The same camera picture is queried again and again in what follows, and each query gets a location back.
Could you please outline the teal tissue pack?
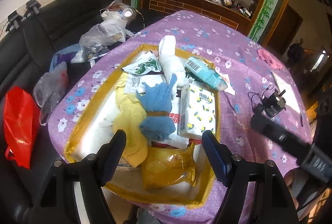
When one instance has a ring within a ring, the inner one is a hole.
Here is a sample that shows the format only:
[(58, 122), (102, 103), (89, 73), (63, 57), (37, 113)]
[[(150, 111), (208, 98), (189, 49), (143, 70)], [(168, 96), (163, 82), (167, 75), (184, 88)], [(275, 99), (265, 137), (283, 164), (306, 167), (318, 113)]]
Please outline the teal tissue pack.
[(226, 84), (217, 74), (217, 72), (208, 67), (204, 62), (189, 57), (185, 63), (186, 68), (202, 82), (208, 85), (210, 88), (218, 91), (223, 91), (226, 88)]

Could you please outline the pink cloth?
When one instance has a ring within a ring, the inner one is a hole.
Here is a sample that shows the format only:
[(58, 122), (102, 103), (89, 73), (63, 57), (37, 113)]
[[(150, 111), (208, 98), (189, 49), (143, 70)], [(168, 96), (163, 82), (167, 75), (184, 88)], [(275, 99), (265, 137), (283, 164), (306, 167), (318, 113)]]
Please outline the pink cloth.
[(277, 69), (277, 70), (282, 70), (283, 64), (278, 61), (277, 59), (274, 58), (274, 56), (269, 53), (266, 49), (260, 48), (257, 51), (259, 58), (267, 63), (271, 68)]

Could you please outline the white green printed packet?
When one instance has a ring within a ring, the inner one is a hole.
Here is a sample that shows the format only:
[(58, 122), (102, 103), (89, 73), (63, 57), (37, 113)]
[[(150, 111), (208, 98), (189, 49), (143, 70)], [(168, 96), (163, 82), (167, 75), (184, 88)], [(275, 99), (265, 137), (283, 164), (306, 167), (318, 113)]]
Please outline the white green printed packet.
[(122, 67), (122, 70), (133, 75), (145, 75), (150, 72), (160, 73), (161, 66), (156, 55), (149, 51), (140, 53), (135, 62)]

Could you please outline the white paper sheet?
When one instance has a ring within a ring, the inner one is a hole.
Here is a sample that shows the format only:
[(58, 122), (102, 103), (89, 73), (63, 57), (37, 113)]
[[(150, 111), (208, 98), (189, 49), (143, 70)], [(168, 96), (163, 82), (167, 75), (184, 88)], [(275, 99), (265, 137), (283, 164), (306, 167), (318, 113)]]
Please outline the white paper sheet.
[(288, 84), (285, 80), (283, 80), (280, 76), (278, 76), (274, 71), (272, 72), (276, 85), (280, 92), (285, 91), (282, 97), (286, 101), (286, 106), (292, 108), (298, 114), (300, 114), (300, 106), (298, 104), (297, 98), (293, 91), (293, 88), (290, 84)]

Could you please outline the yellow snack packet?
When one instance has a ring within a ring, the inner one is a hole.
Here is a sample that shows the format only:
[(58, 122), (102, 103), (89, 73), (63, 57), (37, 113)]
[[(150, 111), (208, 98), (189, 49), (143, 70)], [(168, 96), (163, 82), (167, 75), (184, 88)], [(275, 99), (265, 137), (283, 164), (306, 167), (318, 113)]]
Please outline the yellow snack packet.
[(186, 182), (195, 184), (195, 145), (186, 149), (148, 148), (148, 155), (141, 164), (142, 186), (145, 190)]

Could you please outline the dark wooden cabinet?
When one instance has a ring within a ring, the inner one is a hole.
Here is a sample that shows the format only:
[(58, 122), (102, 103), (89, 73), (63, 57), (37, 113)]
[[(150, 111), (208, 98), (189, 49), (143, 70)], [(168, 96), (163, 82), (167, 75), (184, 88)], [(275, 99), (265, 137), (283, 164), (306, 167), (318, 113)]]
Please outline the dark wooden cabinet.
[(218, 3), (208, 0), (140, 0), (140, 7), (162, 14), (188, 10), (221, 22), (242, 34), (249, 34), (250, 19)]

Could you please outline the black leather sofa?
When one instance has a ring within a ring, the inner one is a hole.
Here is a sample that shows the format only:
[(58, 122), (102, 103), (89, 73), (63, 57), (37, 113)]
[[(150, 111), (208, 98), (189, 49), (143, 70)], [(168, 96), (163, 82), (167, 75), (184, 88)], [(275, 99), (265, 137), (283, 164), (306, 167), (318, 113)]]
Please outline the black leather sofa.
[[(32, 94), (48, 72), (53, 55), (78, 43), (81, 35), (102, 21), (100, 10), (114, 0), (55, 0), (29, 13), (18, 29), (1, 40), (1, 103), (6, 92), (18, 86)], [(1, 223), (28, 223), (39, 188), (51, 166), (60, 158), (47, 127), (40, 127), (34, 143), (31, 168), (7, 160), (7, 143), (1, 135)]]

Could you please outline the lemon pattern tissue pack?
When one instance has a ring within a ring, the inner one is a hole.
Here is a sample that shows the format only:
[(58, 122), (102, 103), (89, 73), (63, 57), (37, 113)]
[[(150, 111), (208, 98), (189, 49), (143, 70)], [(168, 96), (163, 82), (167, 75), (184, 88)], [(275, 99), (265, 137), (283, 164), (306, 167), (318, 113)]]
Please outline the lemon pattern tissue pack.
[(181, 89), (178, 134), (201, 140), (210, 130), (216, 134), (216, 103), (214, 93), (189, 83)]

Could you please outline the white plastic bags pile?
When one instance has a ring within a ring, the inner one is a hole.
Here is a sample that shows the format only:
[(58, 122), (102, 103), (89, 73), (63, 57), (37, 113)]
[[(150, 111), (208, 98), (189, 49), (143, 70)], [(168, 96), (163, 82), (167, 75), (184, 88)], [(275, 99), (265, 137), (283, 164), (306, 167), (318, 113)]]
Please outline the white plastic bags pile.
[(125, 42), (133, 33), (127, 25), (136, 18), (137, 11), (117, 1), (100, 11), (102, 22), (90, 28), (80, 40), (80, 50), (71, 59), (72, 63), (86, 63), (103, 57), (109, 48), (118, 42)]

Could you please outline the white foam box yellow tape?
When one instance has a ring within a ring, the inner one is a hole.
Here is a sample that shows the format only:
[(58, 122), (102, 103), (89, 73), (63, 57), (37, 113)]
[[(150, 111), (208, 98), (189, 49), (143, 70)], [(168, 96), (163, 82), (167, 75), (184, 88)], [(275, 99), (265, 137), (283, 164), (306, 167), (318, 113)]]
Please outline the white foam box yellow tape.
[[(113, 120), (119, 114), (114, 86), (121, 77), (122, 67), (130, 64), (142, 52), (156, 51), (157, 46), (142, 44), (130, 53), (100, 85), (83, 110), (64, 147), (63, 154), (69, 162), (82, 160), (108, 143), (113, 136)], [(196, 177), (193, 185), (181, 182), (176, 185), (146, 191), (142, 187), (141, 171), (115, 171), (105, 188), (121, 198), (139, 204), (174, 204), (190, 209), (201, 207), (208, 199), (214, 182), (214, 173), (201, 145), (194, 148)]]

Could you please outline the purple floral tablecloth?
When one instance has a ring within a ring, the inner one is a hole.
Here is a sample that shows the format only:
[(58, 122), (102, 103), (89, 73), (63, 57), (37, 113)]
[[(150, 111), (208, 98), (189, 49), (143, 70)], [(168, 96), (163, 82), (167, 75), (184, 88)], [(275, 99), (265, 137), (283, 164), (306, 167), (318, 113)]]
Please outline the purple floral tablecloth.
[(91, 70), (76, 82), (59, 103), (48, 122), (53, 146), (63, 154), (67, 140), (77, 121), (103, 85), (136, 48), (142, 44), (158, 45), (164, 36), (174, 36), (177, 48), (198, 55), (214, 63), (216, 70), (229, 76), (235, 94), (220, 94), (220, 136), (231, 152), (248, 161), (272, 159), (282, 174), (295, 168), (295, 159), (273, 142), (250, 128), (253, 114), (248, 93), (269, 95), (268, 86), (278, 75), (291, 85), (299, 111), (287, 108), (274, 121), (303, 140), (311, 142), (310, 125), (298, 88), (286, 68), (275, 70), (261, 60), (261, 46), (237, 30), (190, 11), (179, 11), (138, 32), (133, 38), (105, 55)]

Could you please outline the blue cloth bundle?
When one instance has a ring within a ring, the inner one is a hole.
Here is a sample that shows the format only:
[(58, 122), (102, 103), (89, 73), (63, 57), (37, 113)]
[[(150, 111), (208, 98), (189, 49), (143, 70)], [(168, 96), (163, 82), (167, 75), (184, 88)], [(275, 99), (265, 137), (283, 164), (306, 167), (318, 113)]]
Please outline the blue cloth bundle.
[(136, 91), (136, 97), (146, 111), (146, 118), (140, 123), (140, 131), (150, 141), (167, 140), (176, 130), (169, 117), (172, 111), (172, 88), (176, 81), (176, 75), (172, 74), (170, 84), (162, 82), (150, 87), (146, 82), (142, 82), (145, 93)]

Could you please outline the red plastic bag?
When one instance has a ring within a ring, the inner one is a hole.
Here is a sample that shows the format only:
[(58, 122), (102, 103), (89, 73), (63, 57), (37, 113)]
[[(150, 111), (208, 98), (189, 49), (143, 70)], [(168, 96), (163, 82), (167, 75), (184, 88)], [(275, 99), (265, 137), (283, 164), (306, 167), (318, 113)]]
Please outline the red plastic bag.
[(39, 126), (39, 106), (32, 96), (20, 87), (11, 88), (5, 96), (3, 111), (5, 157), (29, 169)]

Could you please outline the clear grey plastic bag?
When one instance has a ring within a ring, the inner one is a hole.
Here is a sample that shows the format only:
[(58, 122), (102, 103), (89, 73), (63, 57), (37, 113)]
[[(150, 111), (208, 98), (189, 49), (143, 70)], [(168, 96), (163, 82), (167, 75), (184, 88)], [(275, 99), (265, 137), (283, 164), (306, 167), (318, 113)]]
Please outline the clear grey plastic bag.
[(52, 112), (64, 96), (68, 81), (66, 62), (60, 63), (38, 80), (33, 90), (33, 96), (40, 107), (40, 125), (47, 125)]

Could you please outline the yellow towel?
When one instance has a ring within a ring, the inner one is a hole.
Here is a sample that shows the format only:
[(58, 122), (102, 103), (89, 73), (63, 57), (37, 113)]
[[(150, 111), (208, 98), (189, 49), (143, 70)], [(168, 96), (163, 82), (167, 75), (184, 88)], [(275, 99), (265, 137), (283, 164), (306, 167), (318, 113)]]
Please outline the yellow towel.
[(122, 157), (136, 168), (145, 161), (148, 155), (148, 140), (141, 133), (140, 124), (146, 118), (146, 111), (135, 94), (126, 94), (128, 74), (122, 73), (114, 85), (115, 102), (119, 114), (115, 117), (112, 130), (123, 130), (126, 133), (126, 147)]

